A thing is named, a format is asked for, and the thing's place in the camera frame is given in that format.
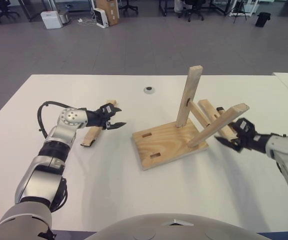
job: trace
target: wooden stick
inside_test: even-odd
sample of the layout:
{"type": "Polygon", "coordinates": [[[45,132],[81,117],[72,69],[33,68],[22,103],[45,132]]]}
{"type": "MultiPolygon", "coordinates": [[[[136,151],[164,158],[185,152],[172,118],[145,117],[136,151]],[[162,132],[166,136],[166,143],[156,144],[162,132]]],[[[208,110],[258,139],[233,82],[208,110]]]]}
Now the wooden stick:
{"type": "MultiPolygon", "coordinates": [[[[116,100],[107,100],[106,103],[107,104],[113,104],[114,106],[116,106],[116,100]]],[[[84,140],[81,143],[81,146],[90,147],[95,142],[95,140],[98,138],[102,129],[103,128],[100,126],[92,126],[88,130],[88,132],[86,133],[84,140]]]]}
{"type": "Polygon", "coordinates": [[[188,108],[188,101],[194,99],[196,89],[202,75],[203,67],[202,66],[191,66],[188,70],[187,79],[185,83],[185,88],[183,91],[182,100],[180,102],[178,115],[176,119],[176,127],[185,126],[190,110],[188,108]]]}
{"type": "MultiPolygon", "coordinates": [[[[222,106],[217,107],[216,110],[218,111],[219,115],[222,115],[223,113],[225,113],[225,109],[222,106]]],[[[237,132],[234,130],[234,128],[232,128],[230,125],[228,125],[228,127],[232,130],[232,132],[235,135],[237,134],[237,132]]]]}
{"type": "Polygon", "coordinates": [[[242,115],[249,109],[250,109],[249,106],[247,106],[245,103],[241,103],[241,104],[230,107],[218,119],[212,122],[207,128],[205,128],[196,137],[194,137],[191,141],[189,141],[187,146],[190,148],[197,146],[198,144],[203,142],[205,139],[212,136],[218,130],[220,130],[221,128],[223,128],[224,126],[232,122],[234,119],[236,119],[238,116],[242,115]]]}
{"type": "MultiPolygon", "coordinates": [[[[203,100],[198,101],[198,104],[202,108],[202,110],[204,111],[206,116],[208,116],[208,118],[211,121],[211,123],[214,122],[215,120],[217,120],[220,117],[219,112],[216,111],[216,109],[212,106],[212,104],[207,99],[203,99],[203,100]]],[[[222,129],[220,129],[218,131],[218,133],[223,138],[226,138],[229,141],[236,137],[234,132],[232,132],[232,130],[228,126],[224,126],[222,129]]]]}
{"type": "Polygon", "coordinates": [[[203,128],[206,128],[208,125],[210,125],[208,118],[204,115],[204,113],[202,113],[199,107],[192,100],[188,101],[187,107],[192,112],[194,117],[199,121],[199,123],[203,126],[203,128]]]}

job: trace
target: office chair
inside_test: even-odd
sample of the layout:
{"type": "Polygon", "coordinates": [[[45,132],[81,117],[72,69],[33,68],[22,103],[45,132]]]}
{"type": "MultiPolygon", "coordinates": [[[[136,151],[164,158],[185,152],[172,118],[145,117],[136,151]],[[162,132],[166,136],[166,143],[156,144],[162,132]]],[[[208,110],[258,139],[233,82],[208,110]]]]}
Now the office chair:
{"type": "Polygon", "coordinates": [[[131,9],[131,10],[135,11],[136,15],[139,15],[139,8],[137,6],[130,5],[129,0],[126,0],[126,5],[125,6],[121,6],[118,9],[121,9],[121,10],[124,9],[123,15],[125,15],[125,13],[128,11],[128,9],[131,9]]]}
{"type": "Polygon", "coordinates": [[[2,16],[6,16],[8,19],[11,17],[12,19],[15,20],[15,17],[12,16],[12,14],[16,14],[18,17],[20,17],[20,14],[16,11],[10,11],[9,9],[9,5],[10,5],[10,1],[9,0],[0,0],[0,18],[2,16]]]}
{"type": "Polygon", "coordinates": [[[186,9],[178,14],[178,18],[181,18],[183,15],[188,16],[188,22],[191,21],[192,14],[197,14],[201,17],[201,20],[204,21],[204,16],[201,14],[202,5],[205,4],[206,0],[185,0],[186,5],[192,5],[191,9],[186,9]]]}

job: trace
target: black cable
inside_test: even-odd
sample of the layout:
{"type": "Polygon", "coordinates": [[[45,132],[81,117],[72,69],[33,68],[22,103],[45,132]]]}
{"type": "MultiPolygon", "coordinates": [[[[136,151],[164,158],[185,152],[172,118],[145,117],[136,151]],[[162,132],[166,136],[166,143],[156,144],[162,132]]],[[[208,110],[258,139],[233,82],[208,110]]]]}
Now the black cable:
{"type": "Polygon", "coordinates": [[[38,110],[37,110],[37,122],[39,125],[39,131],[42,132],[44,138],[48,137],[48,133],[46,132],[44,125],[43,125],[43,121],[42,121],[42,109],[44,106],[48,106],[48,105],[56,105],[62,108],[71,108],[71,106],[69,105],[65,105],[63,103],[57,102],[57,101],[46,101],[44,102],[41,106],[39,106],[38,110]]]}
{"type": "Polygon", "coordinates": [[[58,207],[55,207],[54,209],[52,209],[51,213],[54,213],[57,210],[61,209],[66,203],[66,201],[68,200],[68,196],[69,196],[68,187],[65,186],[64,197],[63,197],[64,201],[62,201],[62,203],[58,207]]]}

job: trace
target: white box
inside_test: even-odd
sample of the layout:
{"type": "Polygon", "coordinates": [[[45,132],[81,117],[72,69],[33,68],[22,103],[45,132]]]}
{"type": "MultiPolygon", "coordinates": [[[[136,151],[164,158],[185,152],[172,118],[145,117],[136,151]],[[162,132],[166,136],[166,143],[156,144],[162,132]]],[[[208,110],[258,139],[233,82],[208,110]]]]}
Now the white box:
{"type": "Polygon", "coordinates": [[[40,16],[46,29],[60,29],[63,27],[60,15],[57,11],[43,11],[40,16]]]}

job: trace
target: wooden plank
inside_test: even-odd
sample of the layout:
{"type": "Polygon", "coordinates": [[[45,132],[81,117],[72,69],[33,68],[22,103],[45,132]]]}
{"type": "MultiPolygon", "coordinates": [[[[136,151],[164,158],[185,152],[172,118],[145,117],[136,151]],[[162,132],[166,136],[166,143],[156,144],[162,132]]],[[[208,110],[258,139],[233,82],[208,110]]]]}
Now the wooden plank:
{"type": "Polygon", "coordinates": [[[185,83],[185,88],[183,91],[182,100],[180,102],[178,115],[176,119],[176,127],[185,126],[190,110],[188,108],[188,101],[191,99],[193,101],[196,89],[202,75],[203,67],[202,66],[191,66],[188,70],[187,79],[185,83]]]}
{"type": "MultiPolygon", "coordinates": [[[[214,122],[216,119],[220,117],[220,114],[216,109],[211,105],[211,103],[207,99],[199,100],[198,105],[202,108],[206,116],[209,120],[214,122]]],[[[228,139],[229,141],[236,137],[234,132],[228,127],[224,126],[222,129],[218,131],[218,133],[223,137],[228,139]]]]}
{"type": "Polygon", "coordinates": [[[206,128],[208,125],[210,125],[210,120],[204,115],[204,113],[202,113],[199,107],[192,100],[188,101],[187,107],[194,115],[194,117],[199,121],[199,123],[203,126],[203,128],[206,128]]]}
{"type": "MultiPolygon", "coordinates": [[[[225,113],[225,109],[222,106],[217,107],[216,110],[218,111],[219,115],[222,115],[223,113],[225,113]]],[[[228,127],[232,130],[232,132],[235,135],[237,134],[234,128],[232,128],[230,125],[228,125],[228,127]]]]}
{"type": "Polygon", "coordinates": [[[245,103],[241,103],[235,106],[230,107],[226,112],[219,116],[214,122],[208,125],[201,133],[195,136],[191,141],[189,141],[188,146],[193,148],[199,143],[205,141],[207,138],[212,136],[218,130],[222,129],[224,126],[227,127],[227,124],[231,123],[234,119],[245,113],[249,110],[249,106],[245,103]]]}
{"type": "MultiPolygon", "coordinates": [[[[114,106],[116,106],[116,104],[117,104],[116,100],[107,100],[106,103],[107,104],[113,104],[114,106]]],[[[95,142],[95,140],[98,138],[102,129],[103,128],[99,127],[99,126],[92,126],[88,130],[88,132],[86,133],[84,140],[81,143],[81,146],[90,147],[95,142]]]]}
{"type": "Polygon", "coordinates": [[[198,133],[190,119],[183,127],[176,127],[176,122],[171,122],[134,132],[132,138],[143,170],[207,149],[209,145],[205,141],[195,147],[188,147],[188,142],[198,133]]]}

